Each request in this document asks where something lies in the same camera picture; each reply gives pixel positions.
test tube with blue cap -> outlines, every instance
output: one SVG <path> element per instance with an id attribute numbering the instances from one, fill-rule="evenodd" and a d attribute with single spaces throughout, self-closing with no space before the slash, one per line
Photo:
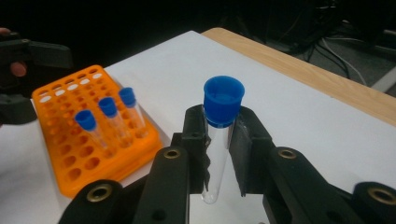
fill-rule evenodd
<path id="1" fill-rule="evenodd" d="M 219 197 L 230 147 L 233 124 L 239 114 L 245 88 L 233 77 L 210 78 L 204 85 L 204 114 L 207 122 L 207 150 L 209 158 L 202 198 L 215 203 Z"/>
<path id="2" fill-rule="evenodd" d="M 102 149 L 108 149 L 102 130 L 97 125 L 91 110 L 81 110 L 75 116 L 75 121 L 79 126 L 90 134 L 93 142 Z"/>
<path id="3" fill-rule="evenodd" d="M 116 103 L 111 97 L 105 97 L 99 101 L 99 107 L 107 117 L 110 125 L 116 131 L 116 136 L 119 139 L 122 147 L 131 145 L 132 137 L 125 126 L 119 111 L 117 110 Z"/>
<path id="4" fill-rule="evenodd" d="M 134 90 L 130 87 L 122 88 L 119 91 L 119 96 L 127 108 L 133 128 L 136 128 L 137 137 L 146 136 L 148 134 L 145 128 L 146 124 L 143 119 L 139 104 L 134 97 Z"/>

dark background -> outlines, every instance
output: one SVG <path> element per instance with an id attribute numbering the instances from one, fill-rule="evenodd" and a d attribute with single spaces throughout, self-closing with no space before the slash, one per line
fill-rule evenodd
<path id="1" fill-rule="evenodd" d="M 395 28 L 394 9 L 391 0 L 1 0 L 1 27 L 67 46 L 75 64 L 59 69 L 28 62 L 28 76 L 6 93 L 30 96 L 60 77 L 93 64 L 109 66 L 190 30 L 223 27 L 262 43 L 273 38 L 305 50 L 348 19 L 353 34 L 374 45 L 383 29 Z"/>

orange rack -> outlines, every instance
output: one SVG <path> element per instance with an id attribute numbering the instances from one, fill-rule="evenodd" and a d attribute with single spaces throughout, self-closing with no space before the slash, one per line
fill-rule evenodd
<path id="1" fill-rule="evenodd" d="M 151 161 L 163 147 L 158 131 L 147 118 L 148 134 L 139 137 L 123 105 L 119 85 L 99 65 L 61 78 L 33 92 L 32 98 L 47 145 L 60 192 L 74 197 L 98 179 L 122 180 Z M 115 130 L 106 122 L 98 102 L 113 97 L 132 139 L 127 146 L 114 138 Z M 90 109 L 101 127 L 110 150 L 102 150 L 75 122 L 78 111 Z"/>

table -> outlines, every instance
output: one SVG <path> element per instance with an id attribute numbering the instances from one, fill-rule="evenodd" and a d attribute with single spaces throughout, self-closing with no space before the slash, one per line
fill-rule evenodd
<path id="1" fill-rule="evenodd" d="M 275 144 L 303 152 L 330 183 L 346 191 L 366 180 L 396 188 L 389 176 L 396 168 L 396 100 L 384 93 L 220 28 L 176 36 L 106 70 L 134 88 L 166 146 L 182 131 L 185 110 L 202 103 L 205 81 L 226 74 L 245 85 L 242 105 L 256 112 Z M 55 223 L 70 202 L 57 190 L 39 129 L 37 121 L 0 129 L 0 223 Z M 218 201 L 207 205 L 191 195 L 190 218 L 268 223 L 261 195 L 240 198 L 231 160 Z"/>

blue tube cap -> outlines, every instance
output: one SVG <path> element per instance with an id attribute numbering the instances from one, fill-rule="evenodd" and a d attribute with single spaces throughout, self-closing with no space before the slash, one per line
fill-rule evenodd
<path id="1" fill-rule="evenodd" d="M 91 110 L 81 110 L 75 116 L 75 121 L 85 131 L 93 131 L 96 128 L 96 120 Z"/>
<path id="2" fill-rule="evenodd" d="M 116 103 L 111 97 L 105 97 L 100 100 L 99 107 L 108 118 L 114 118 L 117 115 Z"/>
<path id="3" fill-rule="evenodd" d="M 242 83 L 233 77 L 212 77 L 205 83 L 204 92 L 204 110 L 209 124 L 218 128 L 232 124 L 245 94 Z"/>
<path id="4" fill-rule="evenodd" d="M 134 98 L 134 90 L 131 87 L 122 88 L 119 91 L 119 96 L 126 107 L 134 107 L 136 105 L 136 99 Z"/>

